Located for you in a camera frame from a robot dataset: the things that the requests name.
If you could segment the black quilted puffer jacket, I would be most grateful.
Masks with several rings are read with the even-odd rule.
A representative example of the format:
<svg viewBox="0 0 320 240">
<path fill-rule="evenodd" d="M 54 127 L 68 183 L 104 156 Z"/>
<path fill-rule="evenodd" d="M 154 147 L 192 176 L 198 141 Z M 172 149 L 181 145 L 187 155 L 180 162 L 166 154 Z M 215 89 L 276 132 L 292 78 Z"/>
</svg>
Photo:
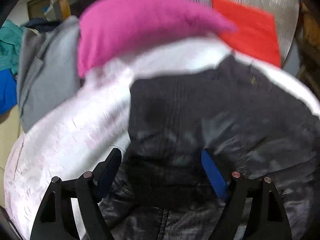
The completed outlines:
<svg viewBox="0 0 320 240">
<path fill-rule="evenodd" d="M 252 66 L 135 81 L 130 144 L 101 213 L 115 239 L 208 239 L 221 215 L 201 164 L 269 176 L 293 239 L 319 216 L 319 118 Z"/>
</svg>

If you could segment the white fleece blanket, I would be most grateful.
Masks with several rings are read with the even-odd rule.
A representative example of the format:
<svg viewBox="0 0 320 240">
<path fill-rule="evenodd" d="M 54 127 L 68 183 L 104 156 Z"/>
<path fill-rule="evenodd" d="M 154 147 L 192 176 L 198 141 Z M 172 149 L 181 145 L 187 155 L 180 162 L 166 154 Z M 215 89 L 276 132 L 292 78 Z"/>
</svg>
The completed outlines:
<svg viewBox="0 0 320 240">
<path fill-rule="evenodd" d="M 38 209 L 53 177 L 62 181 L 77 179 L 105 161 L 114 148 L 121 151 L 122 164 L 131 142 L 130 88 L 135 81 L 197 74 L 217 68 L 229 56 L 254 67 L 274 85 L 305 103 L 319 118 L 319 101 L 300 81 L 267 62 L 232 49 L 218 38 L 188 38 L 112 59 L 89 71 L 84 86 L 73 98 L 15 142 L 5 168 L 4 192 L 5 209 L 20 236 L 31 239 Z M 72 198 L 71 203 L 79 239 L 89 239 L 78 200 Z M 243 239 L 251 204 L 251 198 L 246 199 L 234 239 Z M 300 239 L 318 237 L 319 216 Z"/>
</svg>

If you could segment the blue garment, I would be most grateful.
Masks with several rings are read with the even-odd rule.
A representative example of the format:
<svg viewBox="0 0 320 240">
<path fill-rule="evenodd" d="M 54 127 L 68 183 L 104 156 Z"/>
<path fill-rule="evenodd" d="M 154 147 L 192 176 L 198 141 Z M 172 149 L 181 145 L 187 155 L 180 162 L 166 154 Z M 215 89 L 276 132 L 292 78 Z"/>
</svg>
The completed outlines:
<svg viewBox="0 0 320 240">
<path fill-rule="evenodd" d="M 17 83 L 9 69 L 1 70 L 0 78 L 0 115 L 3 115 L 17 104 Z"/>
</svg>

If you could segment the grey garment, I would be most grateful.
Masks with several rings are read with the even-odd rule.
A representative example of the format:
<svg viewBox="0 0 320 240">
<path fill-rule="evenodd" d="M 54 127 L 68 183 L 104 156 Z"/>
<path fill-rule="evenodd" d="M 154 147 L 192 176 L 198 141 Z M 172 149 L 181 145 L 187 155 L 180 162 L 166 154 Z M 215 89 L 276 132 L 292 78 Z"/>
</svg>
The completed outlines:
<svg viewBox="0 0 320 240">
<path fill-rule="evenodd" d="M 17 104 L 25 132 L 79 90 L 79 35 L 75 16 L 46 33 L 25 29 L 17 74 Z"/>
</svg>

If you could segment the wooden shelf unit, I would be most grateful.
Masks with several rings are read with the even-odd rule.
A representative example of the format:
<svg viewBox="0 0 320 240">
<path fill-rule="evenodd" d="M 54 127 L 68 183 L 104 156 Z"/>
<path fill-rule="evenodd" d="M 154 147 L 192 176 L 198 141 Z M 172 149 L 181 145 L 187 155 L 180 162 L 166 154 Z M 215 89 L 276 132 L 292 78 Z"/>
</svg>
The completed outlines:
<svg viewBox="0 0 320 240">
<path fill-rule="evenodd" d="M 319 24 L 302 1 L 300 1 L 296 42 L 301 60 L 297 77 L 319 99 Z"/>
</svg>

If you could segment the red pillow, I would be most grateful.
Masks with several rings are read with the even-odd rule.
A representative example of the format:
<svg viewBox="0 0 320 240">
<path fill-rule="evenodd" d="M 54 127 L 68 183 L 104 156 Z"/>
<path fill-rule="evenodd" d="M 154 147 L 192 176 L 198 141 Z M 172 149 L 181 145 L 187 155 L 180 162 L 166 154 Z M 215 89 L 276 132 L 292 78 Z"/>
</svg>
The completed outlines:
<svg viewBox="0 0 320 240">
<path fill-rule="evenodd" d="M 271 13 L 231 0 L 211 2 L 214 10 L 237 26 L 235 32 L 221 33 L 221 40 L 243 54 L 281 67 L 276 24 Z"/>
</svg>

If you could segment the teal garment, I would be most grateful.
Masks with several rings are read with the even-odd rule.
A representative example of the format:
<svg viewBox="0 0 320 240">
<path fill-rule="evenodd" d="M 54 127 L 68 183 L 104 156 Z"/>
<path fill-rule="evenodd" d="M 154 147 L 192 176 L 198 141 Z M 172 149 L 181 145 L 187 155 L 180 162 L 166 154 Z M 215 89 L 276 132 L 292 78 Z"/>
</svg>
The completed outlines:
<svg viewBox="0 0 320 240">
<path fill-rule="evenodd" d="M 19 27 L 10 20 L 5 20 L 0 32 L 0 65 L 1 70 L 9 69 L 12 74 L 18 72 L 20 49 L 24 27 Z"/>
</svg>

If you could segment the dark navy garment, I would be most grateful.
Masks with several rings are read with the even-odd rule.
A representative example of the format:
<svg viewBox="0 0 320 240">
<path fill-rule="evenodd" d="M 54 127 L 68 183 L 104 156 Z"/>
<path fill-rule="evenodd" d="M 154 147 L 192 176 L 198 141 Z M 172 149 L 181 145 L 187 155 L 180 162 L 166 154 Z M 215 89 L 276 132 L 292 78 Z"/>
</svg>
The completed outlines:
<svg viewBox="0 0 320 240">
<path fill-rule="evenodd" d="M 24 27 L 38 31 L 39 33 L 46 33 L 53 31 L 59 26 L 62 21 L 48 21 L 46 18 L 32 18 L 25 24 Z"/>
</svg>

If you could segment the magenta pillow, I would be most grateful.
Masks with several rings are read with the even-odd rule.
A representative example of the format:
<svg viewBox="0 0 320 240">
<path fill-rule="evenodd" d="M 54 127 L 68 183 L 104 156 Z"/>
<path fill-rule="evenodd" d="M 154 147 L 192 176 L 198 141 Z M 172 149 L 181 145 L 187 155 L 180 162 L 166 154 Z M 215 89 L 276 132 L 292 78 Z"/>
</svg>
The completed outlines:
<svg viewBox="0 0 320 240">
<path fill-rule="evenodd" d="M 80 77 L 131 50 L 236 30 L 225 16 L 191 0 L 98 0 L 81 14 L 79 27 Z"/>
</svg>

